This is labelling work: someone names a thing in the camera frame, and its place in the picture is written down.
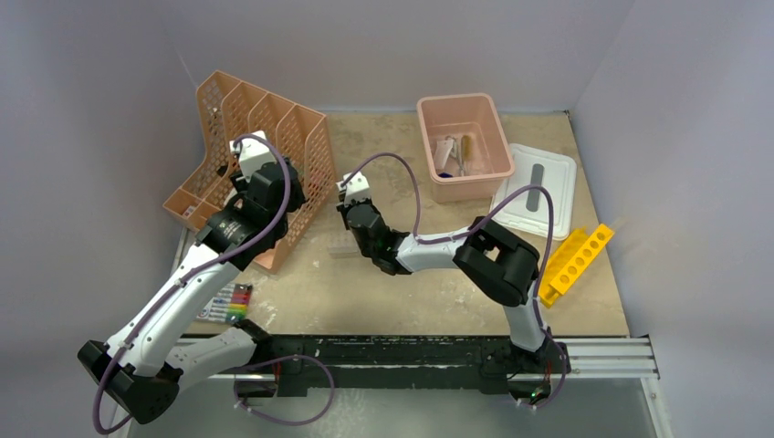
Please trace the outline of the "clear plastic well plate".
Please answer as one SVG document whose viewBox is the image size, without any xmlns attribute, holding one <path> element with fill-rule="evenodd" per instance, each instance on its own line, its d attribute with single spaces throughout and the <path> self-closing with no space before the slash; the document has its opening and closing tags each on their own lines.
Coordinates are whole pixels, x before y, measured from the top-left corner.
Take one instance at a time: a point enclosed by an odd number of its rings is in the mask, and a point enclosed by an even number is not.
<svg viewBox="0 0 774 438">
<path fill-rule="evenodd" d="M 350 258 L 361 256 L 357 243 L 353 240 L 336 240 L 327 245 L 328 254 L 332 258 Z"/>
</svg>

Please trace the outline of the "clay triangle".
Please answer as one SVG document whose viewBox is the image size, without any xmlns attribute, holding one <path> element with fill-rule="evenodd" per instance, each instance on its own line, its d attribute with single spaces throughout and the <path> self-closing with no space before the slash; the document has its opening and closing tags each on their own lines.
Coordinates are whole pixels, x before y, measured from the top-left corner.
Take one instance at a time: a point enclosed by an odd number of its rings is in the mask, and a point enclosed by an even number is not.
<svg viewBox="0 0 774 438">
<path fill-rule="evenodd" d="M 447 137 L 436 142 L 433 152 L 433 165 L 437 172 L 443 173 L 445 171 L 446 164 L 454 147 L 455 139 L 453 137 Z"/>
</svg>

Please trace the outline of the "brown bristle tube brush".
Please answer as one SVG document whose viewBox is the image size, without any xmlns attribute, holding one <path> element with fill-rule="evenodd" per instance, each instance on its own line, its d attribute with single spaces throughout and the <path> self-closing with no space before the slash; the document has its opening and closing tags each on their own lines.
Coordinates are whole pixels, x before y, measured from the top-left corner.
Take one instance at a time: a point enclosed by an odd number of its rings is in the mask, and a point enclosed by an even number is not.
<svg viewBox="0 0 774 438">
<path fill-rule="evenodd" d="M 459 143 L 459 166 L 460 174 L 467 174 L 467 164 L 472 154 L 472 139 L 469 135 L 463 135 Z"/>
</svg>

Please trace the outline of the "white plastic bin lid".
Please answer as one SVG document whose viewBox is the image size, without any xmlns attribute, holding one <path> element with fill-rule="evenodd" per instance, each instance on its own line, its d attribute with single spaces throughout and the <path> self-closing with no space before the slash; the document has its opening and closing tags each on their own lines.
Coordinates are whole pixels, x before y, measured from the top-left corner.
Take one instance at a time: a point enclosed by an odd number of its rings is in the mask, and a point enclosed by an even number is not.
<svg viewBox="0 0 774 438">
<path fill-rule="evenodd" d="M 505 180 L 492 198 L 495 209 L 515 190 L 524 186 L 544 187 L 554 208 L 553 227 L 549 228 L 549 208 L 540 190 L 529 190 L 508 202 L 494 215 L 499 224 L 533 235 L 562 241 L 570 234 L 575 194 L 577 163 L 569 156 L 536 149 L 523 144 L 509 145 L 516 165 L 513 175 Z"/>
</svg>

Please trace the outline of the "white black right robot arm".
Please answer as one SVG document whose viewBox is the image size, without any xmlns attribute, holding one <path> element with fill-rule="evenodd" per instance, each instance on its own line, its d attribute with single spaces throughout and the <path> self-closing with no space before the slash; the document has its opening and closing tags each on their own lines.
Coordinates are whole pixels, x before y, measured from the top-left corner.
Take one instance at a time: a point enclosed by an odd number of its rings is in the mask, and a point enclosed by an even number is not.
<svg viewBox="0 0 774 438">
<path fill-rule="evenodd" d="M 558 343 L 539 309 L 544 268 L 539 251 L 505 227 L 478 216 L 460 237 L 451 233 L 412 235 L 388 226 L 369 200 L 336 205 L 362 256 L 390 276 L 429 269 L 457 269 L 504 309 L 512 358 L 533 371 L 550 353 L 569 368 L 566 346 Z"/>
</svg>

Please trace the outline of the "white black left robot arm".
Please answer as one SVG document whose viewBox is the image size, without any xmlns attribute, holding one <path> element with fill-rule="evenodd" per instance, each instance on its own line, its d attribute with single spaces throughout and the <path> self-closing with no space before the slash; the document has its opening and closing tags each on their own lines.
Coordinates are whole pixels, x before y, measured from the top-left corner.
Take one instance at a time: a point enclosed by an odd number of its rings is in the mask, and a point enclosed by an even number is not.
<svg viewBox="0 0 774 438">
<path fill-rule="evenodd" d="M 205 305 L 288 232 L 288 214 L 305 202 L 286 157 L 251 159 L 232 176 L 236 195 L 213 214 L 177 270 L 144 308 L 106 341 L 90 340 L 78 360 L 97 383 L 95 430 L 148 423 L 184 390 L 221 371 L 259 373 L 271 364 L 267 333 L 243 320 L 220 335 L 176 343 Z"/>
</svg>

